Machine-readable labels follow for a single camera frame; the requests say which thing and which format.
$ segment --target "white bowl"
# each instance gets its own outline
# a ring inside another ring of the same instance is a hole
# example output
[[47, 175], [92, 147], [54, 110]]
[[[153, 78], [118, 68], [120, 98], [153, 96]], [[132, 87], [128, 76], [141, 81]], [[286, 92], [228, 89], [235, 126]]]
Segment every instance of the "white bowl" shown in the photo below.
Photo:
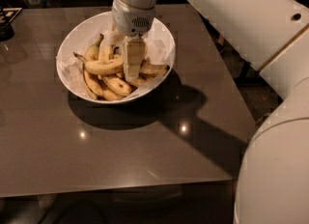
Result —
[[100, 33], [104, 35], [101, 47], [110, 44], [112, 24], [111, 12], [98, 14], [83, 21], [67, 35], [56, 56], [57, 72], [67, 89], [76, 96], [95, 103], [121, 104], [143, 97], [164, 81], [175, 62], [174, 38], [168, 28], [155, 18], [151, 30], [144, 36], [148, 47], [146, 58], [149, 58], [152, 64], [167, 64], [168, 72], [164, 76], [156, 77], [147, 85], [140, 86], [121, 100], [107, 101], [90, 98], [84, 87], [82, 63], [73, 56], [73, 52], [84, 54], [87, 47], [94, 43]]

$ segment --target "table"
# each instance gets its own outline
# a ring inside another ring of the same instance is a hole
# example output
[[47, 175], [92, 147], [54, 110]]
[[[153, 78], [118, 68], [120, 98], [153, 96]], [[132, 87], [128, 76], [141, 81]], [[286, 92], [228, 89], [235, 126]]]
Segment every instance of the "table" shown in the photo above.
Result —
[[125, 105], [97, 105], [63, 86], [55, 56], [103, 8], [23, 10], [0, 43], [0, 197], [229, 181], [253, 118], [200, 16], [157, 6], [177, 59], [167, 80]]

